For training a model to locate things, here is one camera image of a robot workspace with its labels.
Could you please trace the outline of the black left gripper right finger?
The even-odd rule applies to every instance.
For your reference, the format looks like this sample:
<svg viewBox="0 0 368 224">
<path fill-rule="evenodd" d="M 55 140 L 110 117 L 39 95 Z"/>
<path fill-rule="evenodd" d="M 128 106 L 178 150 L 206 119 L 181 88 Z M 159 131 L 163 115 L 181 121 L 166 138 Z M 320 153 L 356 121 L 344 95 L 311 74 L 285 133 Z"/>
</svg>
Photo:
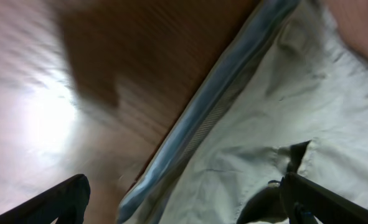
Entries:
<svg viewBox="0 0 368 224">
<path fill-rule="evenodd" d="M 296 173 L 287 173 L 279 190 L 291 224 L 368 224 L 367 209 Z"/>
</svg>

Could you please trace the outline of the khaki shorts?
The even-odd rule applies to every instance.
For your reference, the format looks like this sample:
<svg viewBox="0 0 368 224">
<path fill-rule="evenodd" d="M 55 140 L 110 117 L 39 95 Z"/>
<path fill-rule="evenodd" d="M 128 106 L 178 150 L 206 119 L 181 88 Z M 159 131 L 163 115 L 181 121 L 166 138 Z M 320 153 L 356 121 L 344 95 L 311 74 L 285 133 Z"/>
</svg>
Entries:
<svg viewBox="0 0 368 224">
<path fill-rule="evenodd" d="M 368 62 L 322 1 L 263 1 L 214 65 L 118 223 L 288 223 L 288 172 L 368 210 Z"/>
</svg>

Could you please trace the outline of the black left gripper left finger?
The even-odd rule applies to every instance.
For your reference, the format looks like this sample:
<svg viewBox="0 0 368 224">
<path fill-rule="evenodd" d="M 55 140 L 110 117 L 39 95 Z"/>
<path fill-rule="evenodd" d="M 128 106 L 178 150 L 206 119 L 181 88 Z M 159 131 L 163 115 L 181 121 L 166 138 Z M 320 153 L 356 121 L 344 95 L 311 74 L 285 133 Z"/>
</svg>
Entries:
<svg viewBox="0 0 368 224">
<path fill-rule="evenodd" d="M 1 214 L 0 224 L 82 224 L 89 199 L 89 181 L 77 174 Z"/>
</svg>

